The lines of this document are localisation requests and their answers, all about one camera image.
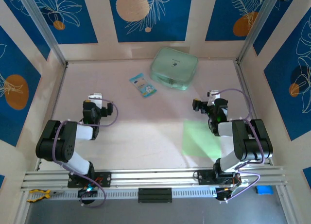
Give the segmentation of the light green paper sheet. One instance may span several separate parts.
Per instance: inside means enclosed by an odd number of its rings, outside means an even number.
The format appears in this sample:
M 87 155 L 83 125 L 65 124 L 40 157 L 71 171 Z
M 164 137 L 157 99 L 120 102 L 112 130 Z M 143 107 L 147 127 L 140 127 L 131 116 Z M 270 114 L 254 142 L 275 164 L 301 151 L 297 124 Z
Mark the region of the light green paper sheet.
M 214 136 L 204 121 L 184 121 L 182 152 L 187 156 L 221 157 L 220 138 Z

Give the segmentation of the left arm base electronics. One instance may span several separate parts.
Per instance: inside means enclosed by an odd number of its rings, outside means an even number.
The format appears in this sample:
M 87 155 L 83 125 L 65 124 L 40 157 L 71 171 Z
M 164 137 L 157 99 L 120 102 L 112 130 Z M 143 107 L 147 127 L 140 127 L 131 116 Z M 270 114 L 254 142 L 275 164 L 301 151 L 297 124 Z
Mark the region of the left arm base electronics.
M 91 185 L 87 185 L 78 191 L 78 198 L 81 206 L 90 205 L 95 200 L 90 200 L 87 198 L 93 198 L 97 196 L 98 191 Z

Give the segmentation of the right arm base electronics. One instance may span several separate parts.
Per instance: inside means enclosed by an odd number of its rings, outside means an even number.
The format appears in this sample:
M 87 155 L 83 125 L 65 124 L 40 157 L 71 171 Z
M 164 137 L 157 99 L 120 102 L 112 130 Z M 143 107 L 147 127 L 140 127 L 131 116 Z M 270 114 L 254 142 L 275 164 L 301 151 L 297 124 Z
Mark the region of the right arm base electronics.
M 216 199 L 220 202 L 226 202 L 229 198 L 232 197 L 233 192 L 242 184 L 240 174 L 236 174 L 234 177 L 227 179 L 223 185 L 223 188 L 216 188 Z

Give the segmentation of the mint green zip pouch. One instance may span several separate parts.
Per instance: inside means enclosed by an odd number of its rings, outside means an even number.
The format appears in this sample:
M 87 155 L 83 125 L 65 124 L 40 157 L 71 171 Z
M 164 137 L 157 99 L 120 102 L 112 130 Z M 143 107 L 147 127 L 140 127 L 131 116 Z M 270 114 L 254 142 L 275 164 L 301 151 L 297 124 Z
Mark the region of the mint green zip pouch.
M 150 78 L 169 88 L 184 91 L 191 84 L 198 62 L 194 55 L 163 47 L 150 65 Z

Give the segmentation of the blue wet wipes packet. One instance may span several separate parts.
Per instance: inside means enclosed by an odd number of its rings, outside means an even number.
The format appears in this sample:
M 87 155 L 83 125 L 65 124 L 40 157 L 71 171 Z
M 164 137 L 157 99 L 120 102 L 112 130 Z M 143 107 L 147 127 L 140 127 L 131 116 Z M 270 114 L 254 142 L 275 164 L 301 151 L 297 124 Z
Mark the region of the blue wet wipes packet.
M 144 98 L 157 92 L 157 89 L 144 78 L 143 73 L 138 74 L 129 81 L 140 91 Z

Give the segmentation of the blue sponge block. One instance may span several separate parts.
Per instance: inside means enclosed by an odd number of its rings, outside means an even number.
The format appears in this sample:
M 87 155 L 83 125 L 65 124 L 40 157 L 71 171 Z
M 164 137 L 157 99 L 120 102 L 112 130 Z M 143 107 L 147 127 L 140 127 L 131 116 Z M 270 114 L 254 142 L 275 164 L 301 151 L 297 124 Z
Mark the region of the blue sponge block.
M 272 195 L 274 194 L 274 190 L 272 186 L 256 186 L 255 187 L 256 194 L 258 195 Z

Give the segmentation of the black rectangular block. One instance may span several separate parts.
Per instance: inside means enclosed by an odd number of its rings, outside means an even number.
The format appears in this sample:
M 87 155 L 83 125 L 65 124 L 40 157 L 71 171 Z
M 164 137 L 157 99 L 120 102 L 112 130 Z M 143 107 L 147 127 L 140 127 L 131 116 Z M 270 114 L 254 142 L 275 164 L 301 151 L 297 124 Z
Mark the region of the black rectangular block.
M 171 203 L 172 189 L 171 188 L 139 188 L 138 189 L 139 203 Z

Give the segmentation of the aluminium side rail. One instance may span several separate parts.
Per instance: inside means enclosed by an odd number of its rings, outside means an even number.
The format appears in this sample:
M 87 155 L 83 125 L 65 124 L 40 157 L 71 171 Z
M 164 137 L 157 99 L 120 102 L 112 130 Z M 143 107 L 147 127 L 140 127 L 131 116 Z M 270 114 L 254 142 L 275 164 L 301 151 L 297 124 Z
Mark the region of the aluminium side rail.
M 59 96 L 62 91 L 64 79 L 66 76 L 68 66 L 52 66 L 48 72 L 44 72 L 41 76 L 37 96 L 43 102 L 39 107 L 44 110 L 44 118 L 40 130 L 38 131 L 39 141 L 43 130 L 49 120 L 52 120 L 56 111 Z
M 245 98 L 246 104 L 248 105 L 248 111 L 249 111 L 249 117 L 247 117 L 247 119 L 249 121 L 251 119 L 256 119 L 257 118 L 256 112 L 254 111 L 253 103 L 252 103 L 252 100 L 251 100 L 251 95 L 250 95 L 250 92 L 248 90 L 247 83 L 246 83 L 246 80 L 245 80 L 244 75 L 242 73 L 242 69 L 240 67 L 240 64 L 239 64 L 238 61 L 234 61 L 234 65 L 235 65 L 236 73 L 237 73 L 237 76 L 238 76 L 238 79 L 239 79 L 239 82 L 240 82 L 240 85 L 241 85 L 241 90 L 247 96 Z M 255 133 L 254 138 L 258 137 L 256 131 L 254 131 L 254 133 Z M 261 161 L 258 161 L 258 163 L 261 164 L 261 165 L 265 165 L 265 164 L 273 165 L 270 159 L 268 159 L 267 163 L 265 163 L 265 160 L 266 159 L 262 159 Z

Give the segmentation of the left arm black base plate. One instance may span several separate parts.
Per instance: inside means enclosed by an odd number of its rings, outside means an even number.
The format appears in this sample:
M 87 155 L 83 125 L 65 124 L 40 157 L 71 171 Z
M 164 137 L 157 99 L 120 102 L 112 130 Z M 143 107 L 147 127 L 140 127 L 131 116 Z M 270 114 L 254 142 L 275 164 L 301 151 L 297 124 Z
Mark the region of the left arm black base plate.
M 97 182 L 103 188 L 109 188 L 111 183 L 111 172 L 95 172 L 92 178 L 95 182 Z M 90 182 L 87 179 L 81 178 L 77 175 L 69 174 L 68 179 L 68 188 L 82 188 L 87 185 L 91 185 L 96 187 L 96 185 Z

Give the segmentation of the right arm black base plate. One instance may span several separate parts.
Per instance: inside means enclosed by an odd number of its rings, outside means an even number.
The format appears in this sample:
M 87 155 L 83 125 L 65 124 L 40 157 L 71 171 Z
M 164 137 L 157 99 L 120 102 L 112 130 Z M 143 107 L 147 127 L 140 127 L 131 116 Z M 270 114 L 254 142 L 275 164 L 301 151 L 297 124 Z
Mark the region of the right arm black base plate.
M 234 172 L 198 170 L 197 176 L 199 185 L 234 185 L 241 182 Z

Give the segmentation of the aluminium mounting rail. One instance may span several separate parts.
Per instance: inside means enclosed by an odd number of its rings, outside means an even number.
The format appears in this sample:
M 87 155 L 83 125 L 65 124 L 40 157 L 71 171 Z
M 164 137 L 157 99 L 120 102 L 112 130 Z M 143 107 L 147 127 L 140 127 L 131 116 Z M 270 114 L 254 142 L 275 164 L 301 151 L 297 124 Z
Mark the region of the aluminium mounting rail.
M 147 169 L 147 170 L 110 170 L 111 183 L 105 189 L 136 188 L 191 188 L 198 187 L 198 168 L 188 169 Z M 245 167 L 240 172 L 242 184 L 246 187 L 254 182 L 256 185 L 286 185 L 288 179 L 282 166 Z M 69 173 L 67 171 L 26 172 L 21 190 L 66 190 Z

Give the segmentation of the yellow handled pliers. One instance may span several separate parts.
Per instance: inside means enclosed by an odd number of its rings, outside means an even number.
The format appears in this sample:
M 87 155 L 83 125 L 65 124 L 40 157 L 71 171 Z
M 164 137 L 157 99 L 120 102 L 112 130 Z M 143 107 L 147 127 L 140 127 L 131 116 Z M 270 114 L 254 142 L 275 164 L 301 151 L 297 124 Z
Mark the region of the yellow handled pliers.
M 28 203 L 35 203 L 44 199 L 50 199 L 51 197 L 63 194 L 64 191 L 34 189 L 30 190 L 29 193 L 30 194 L 37 193 L 40 195 L 36 199 L 27 199 Z

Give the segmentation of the aluminium frame post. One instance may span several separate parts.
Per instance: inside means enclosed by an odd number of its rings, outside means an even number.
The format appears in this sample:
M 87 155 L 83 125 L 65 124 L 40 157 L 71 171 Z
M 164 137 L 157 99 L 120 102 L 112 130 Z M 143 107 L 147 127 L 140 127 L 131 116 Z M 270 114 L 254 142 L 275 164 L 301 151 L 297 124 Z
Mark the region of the aluminium frame post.
M 31 19 L 35 23 L 36 27 L 40 31 L 44 40 L 48 44 L 49 48 L 55 54 L 57 60 L 60 62 L 60 64 L 66 67 L 67 61 L 63 53 L 61 52 L 58 43 L 51 29 L 49 28 L 46 20 L 44 19 L 42 13 L 40 12 L 36 2 L 34 0 L 21 0 L 21 2 L 24 5 L 25 9 L 27 10 L 28 14 L 30 15 Z
M 237 64 L 240 65 L 247 55 L 249 49 L 253 47 L 255 40 L 257 39 L 259 33 L 261 32 L 267 18 L 269 17 L 275 3 L 277 0 L 265 0 L 262 4 L 262 7 L 258 13 L 258 16 L 250 29 L 248 36 L 244 42 L 244 45 L 241 49 L 239 56 L 237 57 L 236 61 Z

